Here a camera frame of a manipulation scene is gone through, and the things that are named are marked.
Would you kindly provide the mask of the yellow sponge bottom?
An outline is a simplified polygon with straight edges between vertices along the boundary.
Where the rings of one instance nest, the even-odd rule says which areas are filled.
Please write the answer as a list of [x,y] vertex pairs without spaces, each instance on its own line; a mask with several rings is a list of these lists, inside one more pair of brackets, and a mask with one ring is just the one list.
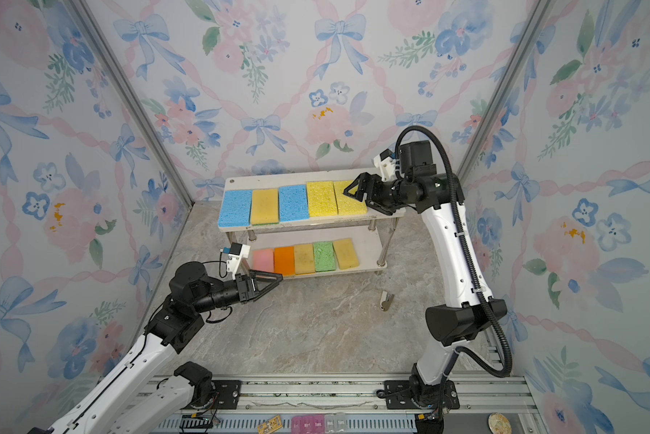
[[316,272],[314,250],[311,243],[294,246],[294,272],[297,276]]

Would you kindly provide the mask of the green sponge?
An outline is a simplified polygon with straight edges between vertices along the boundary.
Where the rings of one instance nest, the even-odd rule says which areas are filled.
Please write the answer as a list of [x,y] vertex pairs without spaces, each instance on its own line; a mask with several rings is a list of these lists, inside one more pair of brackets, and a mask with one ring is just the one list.
[[316,272],[330,272],[337,269],[337,260],[332,242],[314,242],[313,254]]

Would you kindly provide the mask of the white two-tier shelf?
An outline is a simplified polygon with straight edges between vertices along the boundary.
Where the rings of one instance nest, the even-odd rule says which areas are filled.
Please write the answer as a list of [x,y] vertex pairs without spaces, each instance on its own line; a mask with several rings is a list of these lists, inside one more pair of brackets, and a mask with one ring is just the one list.
[[[243,190],[277,189],[283,186],[297,186],[308,182],[324,181],[353,181],[362,174],[362,169],[329,170],[310,173],[294,173],[282,175],[257,175],[231,177],[225,184],[225,192]],[[225,233],[230,242],[236,241],[236,236],[246,233],[247,245],[251,251],[274,249],[297,244],[313,242],[334,242],[350,239],[357,253],[359,266],[352,269],[337,268],[333,275],[378,272],[386,269],[386,258],[392,236],[386,235],[380,229],[380,223],[391,219],[391,227],[395,229],[399,220],[405,215],[405,210],[396,211],[388,216],[375,210],[368,209],[363,215],[354,216],[323,216],[295,222],[278,222],[258,226],[225,227],[220,231]]]

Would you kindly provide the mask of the dark yellow sponge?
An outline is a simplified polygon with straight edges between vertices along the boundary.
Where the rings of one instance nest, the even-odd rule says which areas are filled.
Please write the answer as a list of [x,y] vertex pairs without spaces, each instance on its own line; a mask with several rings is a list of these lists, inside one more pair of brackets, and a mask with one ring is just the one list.
[[351,238],[332,242],[338,268],[341,271],[357,269],[360,266],[359,257]]

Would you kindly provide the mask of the blue sponge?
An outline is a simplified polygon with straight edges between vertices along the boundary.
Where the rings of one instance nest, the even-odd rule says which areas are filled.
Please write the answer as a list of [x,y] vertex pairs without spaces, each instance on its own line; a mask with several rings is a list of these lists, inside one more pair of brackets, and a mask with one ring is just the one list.
[[299,222],[310,218],[305,184],[278,189],[280,222]]
[[237,228],[250,225],[252,190],[226,191],[222,202],[219,228]]

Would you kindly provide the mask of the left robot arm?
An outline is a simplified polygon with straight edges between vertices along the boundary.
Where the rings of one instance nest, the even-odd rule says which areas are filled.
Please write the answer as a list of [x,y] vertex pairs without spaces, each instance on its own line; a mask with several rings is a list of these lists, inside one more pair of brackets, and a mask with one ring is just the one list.
[[215,309],[258,300],[283,281],[267,271],[237,273],[220,280],[205,263],[181,265],[169,282],[170,293],[144,327],[128,354],[66,415],[46,428],[48,433],[148,433],[177,410],[190,406],[216,410],[221,395],[213,374],[197,363],[178,367],[156,392],[139,405],[132,400],[154,375],[194,339]]

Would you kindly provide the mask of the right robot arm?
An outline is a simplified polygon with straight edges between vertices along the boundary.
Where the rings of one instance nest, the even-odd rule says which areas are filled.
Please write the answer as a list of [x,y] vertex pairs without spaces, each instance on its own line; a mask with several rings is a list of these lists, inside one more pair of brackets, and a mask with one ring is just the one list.
[[498,330],[507,313],[484,279],[467,231],[464,193],[448,157],[438,173],[430,141],[408,142],[374,159],[375,173],[362,173],[344,188],[346,197],[391,216],[411,208],[422,217],[442,269],[444,301],[426,309],[430,338],[414,364],[409,384],[396,392],[390,384],[379,392],[388,407],[417,407],[442,413],[456,409],[450,374],[462,354],[496,377],[511,373],[511,363],[496,368],[470,349],[480,332]]

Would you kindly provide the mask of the yellow patterned card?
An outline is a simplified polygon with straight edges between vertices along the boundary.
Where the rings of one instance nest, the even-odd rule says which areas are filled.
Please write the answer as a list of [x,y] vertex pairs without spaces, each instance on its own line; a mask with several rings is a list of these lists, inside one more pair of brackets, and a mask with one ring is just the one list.
[[283,420],[280,415],[274,416],[268,421],[265,421],[258,425],[257,433],[258,434],[275,434],[283,428]]

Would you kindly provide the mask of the pink plastic box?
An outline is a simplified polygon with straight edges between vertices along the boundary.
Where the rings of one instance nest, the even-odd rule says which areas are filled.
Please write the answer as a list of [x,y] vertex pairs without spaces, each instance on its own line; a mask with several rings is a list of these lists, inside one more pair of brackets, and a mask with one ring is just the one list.
[[294,416],[291,419],[292,434],[324,434],[325,418],[323,414]]

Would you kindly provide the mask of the clear plastic box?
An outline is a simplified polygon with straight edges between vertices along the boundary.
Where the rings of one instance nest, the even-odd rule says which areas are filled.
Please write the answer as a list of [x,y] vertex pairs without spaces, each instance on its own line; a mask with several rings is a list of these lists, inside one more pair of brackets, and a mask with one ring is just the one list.
[[326,434],[345,433],[349,430],[346,413],[329,413],[324,415],[324,432]]

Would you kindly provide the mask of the round patterned disc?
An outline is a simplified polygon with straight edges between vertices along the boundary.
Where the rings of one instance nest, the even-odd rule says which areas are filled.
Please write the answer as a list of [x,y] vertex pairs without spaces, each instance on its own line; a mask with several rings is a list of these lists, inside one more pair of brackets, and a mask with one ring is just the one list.
[[511,422],[500,413],[492,413],[488,417],[488,427],[492,434],[512,434]]

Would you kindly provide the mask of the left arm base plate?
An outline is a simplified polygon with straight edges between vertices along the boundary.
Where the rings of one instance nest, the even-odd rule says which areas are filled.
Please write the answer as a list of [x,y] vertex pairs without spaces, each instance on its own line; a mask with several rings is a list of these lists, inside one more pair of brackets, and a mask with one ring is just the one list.
[[235,410],[242,385],[239,380],[200,383],[195,387],[189,407],[196,410]]

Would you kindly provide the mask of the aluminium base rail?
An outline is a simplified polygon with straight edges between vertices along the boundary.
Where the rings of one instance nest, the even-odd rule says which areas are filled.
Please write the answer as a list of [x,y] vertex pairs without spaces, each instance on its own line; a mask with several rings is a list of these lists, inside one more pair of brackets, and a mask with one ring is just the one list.
[[[137,406],[169,377],[156,376],[133,399]],[[442,413],[388,410],[376,395],[384,381],[407,381],[404,374],[271,374],[218,375],[214,381],[243,383],[235,410],[177,410],[148,433],[256,433],[259,424],[280,415],[281,432],[290,433],[294,416],[343,412],[345,433],[428,432],[429,423],[442,422],[447,433],[487,433],[488,417],[500,413],[515,433],[544,433],[536,401],[522,377],[495,379],[485,374],[454,374],[460,408]]]

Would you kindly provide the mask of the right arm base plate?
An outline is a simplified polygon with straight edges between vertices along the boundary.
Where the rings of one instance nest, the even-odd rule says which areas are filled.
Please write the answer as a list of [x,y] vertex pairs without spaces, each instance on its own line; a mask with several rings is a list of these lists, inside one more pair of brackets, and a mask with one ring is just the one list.
[[385,401],[388,410],[458,410],[460,401],[455,383],[446,380],[440,385],[427,385],[417,381],[384,381],[376,395]]

